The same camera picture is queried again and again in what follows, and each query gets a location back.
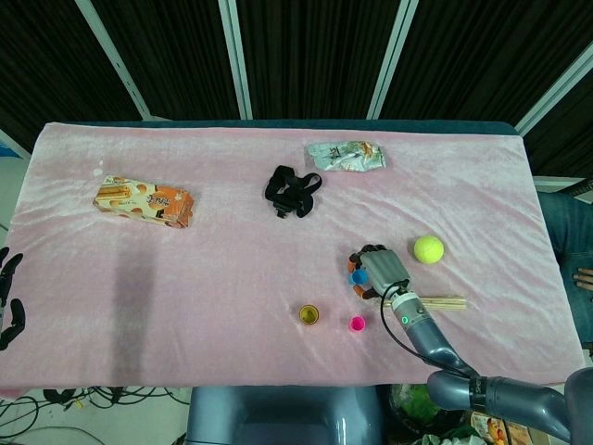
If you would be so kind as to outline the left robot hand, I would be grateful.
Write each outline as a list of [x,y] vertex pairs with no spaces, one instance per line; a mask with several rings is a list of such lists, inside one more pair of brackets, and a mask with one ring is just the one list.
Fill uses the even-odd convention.
[[[9,247],[1,248],[1,351],[8,348],[9,344],[18,337],[26,326],[26,313],[20,299],[9,300],[14,273],[23,259],[23,254],[18,253],[8,259]],[[11,322],[4,328],[5,311],[9,307]]]

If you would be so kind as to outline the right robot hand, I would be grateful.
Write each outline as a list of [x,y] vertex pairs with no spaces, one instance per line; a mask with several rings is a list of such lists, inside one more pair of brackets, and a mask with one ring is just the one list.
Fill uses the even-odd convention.
[[389,300],[410,291],[410,275],[397,254],[384,245],[368,244],[350,254],[347,279],[364,300]]

